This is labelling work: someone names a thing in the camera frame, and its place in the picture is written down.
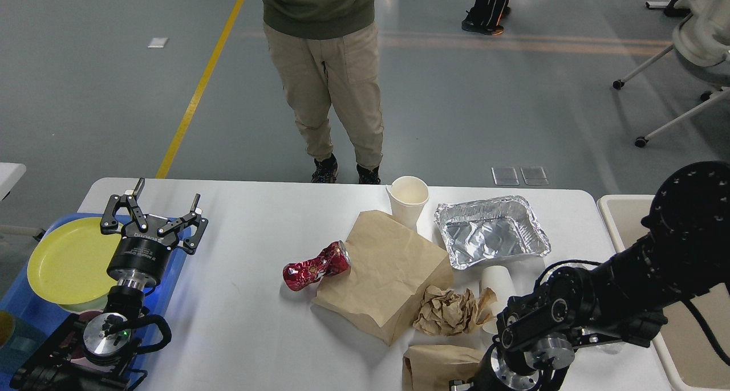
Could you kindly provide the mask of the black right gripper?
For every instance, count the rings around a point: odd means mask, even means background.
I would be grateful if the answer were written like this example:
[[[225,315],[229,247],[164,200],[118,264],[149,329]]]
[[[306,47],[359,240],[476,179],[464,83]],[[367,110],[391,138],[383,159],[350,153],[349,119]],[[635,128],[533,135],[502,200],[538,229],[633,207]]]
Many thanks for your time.
[[[488,348],[470,380],[451,380],[451,390],[541,390],[544,385],[542,371],[519,374],[511,370],[497,346]]]

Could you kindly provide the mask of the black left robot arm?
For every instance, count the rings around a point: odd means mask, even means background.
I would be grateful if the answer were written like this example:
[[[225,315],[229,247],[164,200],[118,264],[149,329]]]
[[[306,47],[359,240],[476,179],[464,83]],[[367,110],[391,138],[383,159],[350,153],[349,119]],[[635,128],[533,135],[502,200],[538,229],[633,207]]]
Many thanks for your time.
[[[164,349],[172,331],[164,316],[144,305],[163,281],[177,250],[194,254],[208,220],[193,198],[177,218],[139,207],[144,179],[124,194],[113,194],[99,220],[99,235],[114,235],[106,274],[113,285],[96,316],[72,313],[11,375],[17,390],[134,390],[148,375],[133,367],[139,356]]]

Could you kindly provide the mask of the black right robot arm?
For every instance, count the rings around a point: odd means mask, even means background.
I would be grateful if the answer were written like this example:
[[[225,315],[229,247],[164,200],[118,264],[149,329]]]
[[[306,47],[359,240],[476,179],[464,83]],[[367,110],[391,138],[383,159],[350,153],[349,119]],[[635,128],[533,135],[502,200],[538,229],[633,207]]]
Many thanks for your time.
[[[649,347],[681,302],[723,362],[691,299],[728,283],[728,163],[697,162],[667,178],[641,220],[647,234],[591,271],[556,263],[531,294],[513,296],[477,372],[451,390],[558,390],[579,348]]]

